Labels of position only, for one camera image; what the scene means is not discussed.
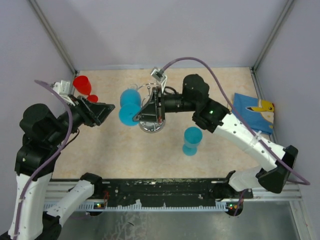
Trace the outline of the blue wine glass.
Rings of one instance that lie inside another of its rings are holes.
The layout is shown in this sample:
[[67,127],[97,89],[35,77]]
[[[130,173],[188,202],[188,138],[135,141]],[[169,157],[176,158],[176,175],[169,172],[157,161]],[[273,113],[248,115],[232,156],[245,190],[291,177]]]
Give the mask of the blue wine glass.
[[127,89],[120,96],[120,110],[118,113],[119,120],[126,126],[136,126],[137,121],[133,117],[141,109],[141,96],[135,89]]
[[182,151],[187,156],[194,156],[197,153],[198,146],[203,139],[203,133],[200,128],[192,126],[184,132],[184,144]]

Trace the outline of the red wine glass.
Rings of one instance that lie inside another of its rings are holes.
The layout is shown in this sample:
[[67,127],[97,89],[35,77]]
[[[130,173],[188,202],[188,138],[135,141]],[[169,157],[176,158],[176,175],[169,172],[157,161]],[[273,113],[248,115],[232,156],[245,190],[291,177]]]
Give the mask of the red wine glass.
[[74,80],[72,85],[82,95],[85,95],[87,100],[93,103],[97,103],[99,98],[95,94],[91,94],[92,85],[85,75],[79,75]]

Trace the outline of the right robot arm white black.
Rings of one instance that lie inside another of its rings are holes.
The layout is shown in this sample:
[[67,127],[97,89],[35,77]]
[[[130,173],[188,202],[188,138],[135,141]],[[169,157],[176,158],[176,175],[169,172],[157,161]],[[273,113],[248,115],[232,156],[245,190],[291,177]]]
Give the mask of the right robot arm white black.
[[160,124],[166,113],[192,112],[192,120],[198,127],[231,141],[259,164],[251,169],[231,171],[224,182],[226,185],[241,197],[246,190],[258,187],[280,194],[295,165],[298,150],[250,132],[243,120],[209,97],[209,90],[209,85],[198,74],[183,79],[181,94],[164,94],[159,86],[153,87],[149,100],[132,120]]

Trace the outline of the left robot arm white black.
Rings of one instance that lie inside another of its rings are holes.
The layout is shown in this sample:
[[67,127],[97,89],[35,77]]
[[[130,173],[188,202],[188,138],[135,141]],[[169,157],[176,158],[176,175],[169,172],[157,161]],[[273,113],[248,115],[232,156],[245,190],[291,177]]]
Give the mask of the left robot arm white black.
[[58,203],[44,210],[56,161],[70,135],[81,125],[100,126],[115,109],[113,104],[91,102],[83,96],[63,98],[58,94],[57,98],[65,107],[60,116],[37,103],[24,111],[19,123],[24,134],[14,168],[17,196],[11,226],[0,236],[3,240],[56,240],[80,204],[103,192],[103,179],[85,173]]

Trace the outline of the blue cartoon cloth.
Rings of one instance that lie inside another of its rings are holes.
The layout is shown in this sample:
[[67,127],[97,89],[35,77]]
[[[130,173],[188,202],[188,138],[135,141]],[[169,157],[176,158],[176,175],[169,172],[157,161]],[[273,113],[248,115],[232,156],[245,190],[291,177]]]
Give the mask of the blue cartoon cloth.
[[273,133],[275,105],[272,102],[235,93],[233,106],[255,132]]

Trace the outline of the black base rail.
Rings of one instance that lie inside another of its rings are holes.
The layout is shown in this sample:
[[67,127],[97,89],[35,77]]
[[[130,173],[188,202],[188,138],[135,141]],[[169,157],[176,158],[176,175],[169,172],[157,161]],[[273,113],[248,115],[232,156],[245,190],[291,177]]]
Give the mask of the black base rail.
[[127,178],[103,179],[90,200],[108,207],[126,207],[140,201],[143,207],[214,207],[216,201],[241,196],[226,178]]

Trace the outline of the aluminium frame rail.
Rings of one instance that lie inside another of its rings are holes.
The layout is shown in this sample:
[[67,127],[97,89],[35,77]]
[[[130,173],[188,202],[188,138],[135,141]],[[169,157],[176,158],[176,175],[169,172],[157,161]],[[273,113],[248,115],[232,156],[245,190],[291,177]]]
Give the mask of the aluminium frame rail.
[[[77,183],[77,181],[51,181],[45,193],[45,201],[60,201]],[[262,187],[256,187],[247,190],[245,194],[248,196],[246,198],[248,202],[289,202],[302,200],[299,186],[293,183],[286,184],[281,193],[272,193]]]

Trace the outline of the left aluminium corner post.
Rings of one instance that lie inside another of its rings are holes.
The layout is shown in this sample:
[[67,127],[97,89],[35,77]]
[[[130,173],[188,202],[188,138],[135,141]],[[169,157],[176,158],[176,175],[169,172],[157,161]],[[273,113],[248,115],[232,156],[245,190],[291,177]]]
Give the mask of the left aluminium corner post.
[[58,34],[54,30],[53,26],[50,24],[48,18],[44,14],[43,10],[41,9],[39,3],[36,0],[28,0],[27,1],[32,8],[35,16],[40,21],[42,27],[46,31],[49,39],[51,40],[53,46],[57,50],[58,54],[64,61],[64,63],[67,65],[69,70],[73,73],[74,76],[78,74],[78,70],[75,68],[74,63],[70,57],[70,55],[67,52],[67,49],[65,48],[63,42],[59,38]]

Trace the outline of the aluminium corner post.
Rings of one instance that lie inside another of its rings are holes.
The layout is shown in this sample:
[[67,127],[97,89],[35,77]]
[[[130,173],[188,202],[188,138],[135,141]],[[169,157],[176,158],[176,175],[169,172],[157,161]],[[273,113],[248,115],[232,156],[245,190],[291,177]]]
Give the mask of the aluminium corner post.
[[264,58],[266,57],[267,53],[270,51],[270,48],[272,47],[274,41],[276,40],[277,36],[280,33],[281,28],[283,27],[285,21],[289,17],[292,9],[294,8],[296,3],[296,0],[287,0],[285,2],[285,5],[283,9],[280,12],[280,15],[278,16],[274,26],[272,27],[272,30],[269,34],[269,36],[266,39],[266,42],[263,45],[263,48],[258,55],[256,61],[254,62],[253,66],[251,67],[252,73],[256,73],[261,66]]
[[44,14],[43,10],[41,9],[39,3],[36,0],[28,0],[27,1],[32,8],[35,16],[40,21],[42,27],[46,31],[49,39],[51,40],[53,46],[57,50],[58,54],[64,61],[64,63],[67,65],[69,70],[73,73],[74,76],[78,74],[78,70],[75,68],[74,63],[70,57],[70,55],[67,52],[67,49],[65,48],[63,42],[59,38],[58,34],[54,30],[53,26],[50,24],[48,18]]

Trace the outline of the right aluminium corner post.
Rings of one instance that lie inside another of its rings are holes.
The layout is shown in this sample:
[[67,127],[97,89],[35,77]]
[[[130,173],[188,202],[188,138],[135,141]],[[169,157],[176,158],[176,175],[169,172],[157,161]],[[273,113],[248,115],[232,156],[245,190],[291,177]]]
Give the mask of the right aluminium corner post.
[[261,66],[264,58],[266,57],[267,53],[270,51],[270,48],[272,47],[274,41],[276,40],[277,36],[280,33],[281,28],[283,27],[285,21],[289,17],[292,9],[294,8],[296,3],[296,0],[287,0],[285,2],[285,5],[283,9],[280,12],[280,15],[278,16],[274,26],[272,27],[272,30],[269,34],[269,36],[266,39],[266,42],[263,45],[263,48],[258,55],[256,61],[254,62],[253,66],[251,67],[252,73],[256,73]]

